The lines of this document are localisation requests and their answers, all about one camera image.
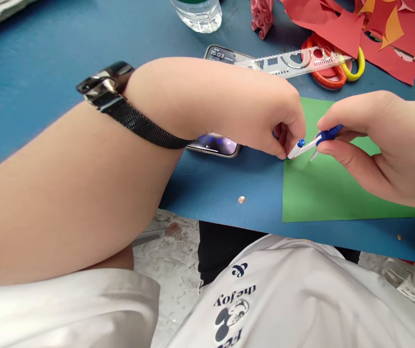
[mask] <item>forearm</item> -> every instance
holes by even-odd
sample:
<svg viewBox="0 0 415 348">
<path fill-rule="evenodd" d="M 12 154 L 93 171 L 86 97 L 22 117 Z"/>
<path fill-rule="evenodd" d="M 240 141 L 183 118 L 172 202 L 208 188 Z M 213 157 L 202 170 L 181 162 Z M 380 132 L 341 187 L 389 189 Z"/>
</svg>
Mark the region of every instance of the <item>forearm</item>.
<svg viewBox="0 0 415 348">
<path fill-rule="evenodd" d="M 202 134 L 153 74 L 137 70 L 131 103 L 176 136 Z M 181 153 L 85 102 L 69 111 L 0 165 L 0 285 L 74 272 L 125 248 L 154 215 Z"/>
</svg>

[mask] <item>clear plastic ruler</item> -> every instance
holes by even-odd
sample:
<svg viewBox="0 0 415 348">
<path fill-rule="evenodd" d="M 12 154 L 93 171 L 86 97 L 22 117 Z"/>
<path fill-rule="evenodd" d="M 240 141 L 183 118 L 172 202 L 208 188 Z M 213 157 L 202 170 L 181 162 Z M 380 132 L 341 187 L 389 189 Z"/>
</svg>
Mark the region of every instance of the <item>clear plastic ruler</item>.
<svg viewBox="0 0 415 348">
<path fill-rule="evenodd" d="M 287 79 L 331 68 L 351 60 L 353 58 L 350 56 L 331 51 L 328 48 L 315 46 L 274 56 L 236 62 L 235 65 L 253 70 L 263 70 L 269 74 Z"/>
</svg>

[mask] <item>phone screen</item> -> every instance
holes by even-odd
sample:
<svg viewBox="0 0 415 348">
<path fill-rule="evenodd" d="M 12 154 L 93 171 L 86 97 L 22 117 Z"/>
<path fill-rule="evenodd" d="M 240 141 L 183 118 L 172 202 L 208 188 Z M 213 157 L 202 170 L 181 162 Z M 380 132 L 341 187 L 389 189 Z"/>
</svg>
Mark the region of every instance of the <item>phone screen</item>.
<svg viewBox="0 0 415 348">
<path fill-rule="evenodd" d="M 210 46 L 207 49 L 205 59 L 227 64 L 235 64 L 235 62 L 246 61 L 252 58 L 223 47 Z M 212 152 L 218 155 L 232 156 L 237 153 L 238 144 L 221 136 L 220 134 L 209 133 L 200 136 L 188 145 L 188 147 L 203 152 Z"/>
</svg>

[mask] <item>plastic bottle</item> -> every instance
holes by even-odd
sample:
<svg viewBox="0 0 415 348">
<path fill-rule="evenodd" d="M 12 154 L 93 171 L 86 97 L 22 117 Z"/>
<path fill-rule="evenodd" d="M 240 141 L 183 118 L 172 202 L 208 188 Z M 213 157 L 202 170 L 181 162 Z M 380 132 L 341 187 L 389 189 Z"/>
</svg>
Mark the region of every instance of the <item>plastic bottle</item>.
<svg viewBox="0 0 415 348">
<path fill-rule="evenodd" d="M 219 0 L 171 0 L 180 19 L 200 33 L 212 33 L 222 23 Z"/>
</svg>

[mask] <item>yellow scissors handle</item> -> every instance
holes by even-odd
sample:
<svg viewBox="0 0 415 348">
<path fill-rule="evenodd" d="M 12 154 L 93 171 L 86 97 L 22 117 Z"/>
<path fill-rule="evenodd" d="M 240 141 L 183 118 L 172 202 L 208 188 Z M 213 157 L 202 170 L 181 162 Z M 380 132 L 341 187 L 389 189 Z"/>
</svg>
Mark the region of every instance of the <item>yellow scissors handle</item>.
<svg viewBox="0 0 415 348">
<path fill-rule="evenodd" d="M 361 77 L 362 73 L 364 72 L 366 68 L 366 58 L 364 57 L 364 53 L 362 52 L 361 48 L 359 48 L 359 53 L 357 55 L 357 64 L 358 64 L 358 69 L 357 69 L 357 73 L 355 74 L 349 71 L 345 62 L 343 62 L 343 64 L 341 65 L 341 67 L 344 70 L 344 73 L 346 74 L 346 78 L 348 81 L 357 81 Z"/>
</svg>

